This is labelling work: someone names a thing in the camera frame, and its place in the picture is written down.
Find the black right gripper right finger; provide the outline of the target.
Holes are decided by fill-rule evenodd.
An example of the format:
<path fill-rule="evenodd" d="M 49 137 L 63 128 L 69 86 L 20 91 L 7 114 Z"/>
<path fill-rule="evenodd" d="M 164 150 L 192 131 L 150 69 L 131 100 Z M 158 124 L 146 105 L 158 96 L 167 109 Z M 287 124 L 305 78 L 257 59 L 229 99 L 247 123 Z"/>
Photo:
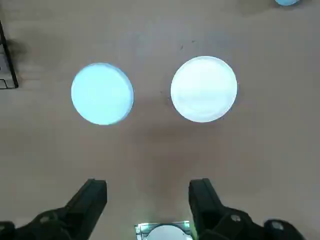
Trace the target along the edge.
<path fill-rule="evenodd" d="M 188 202 L 198 240 L 303 240 L 289 222 L 269 219 L 262 226 L 244 211 L 224 206 L 207 178 L 189 182 Z"/>

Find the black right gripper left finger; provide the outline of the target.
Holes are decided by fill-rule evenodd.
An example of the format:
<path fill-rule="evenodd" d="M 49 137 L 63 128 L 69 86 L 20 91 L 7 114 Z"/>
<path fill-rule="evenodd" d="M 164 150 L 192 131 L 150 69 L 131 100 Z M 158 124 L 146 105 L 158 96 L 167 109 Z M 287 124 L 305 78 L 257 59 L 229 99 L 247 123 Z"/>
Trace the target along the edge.
<path fill-rule="evenodd" d="M 88 179 L 64 207 L 44 211 L 21 227 L 11 221 L 1 221 L 0 238 L 88 240 L 107 202 L 107 182 Z"/>

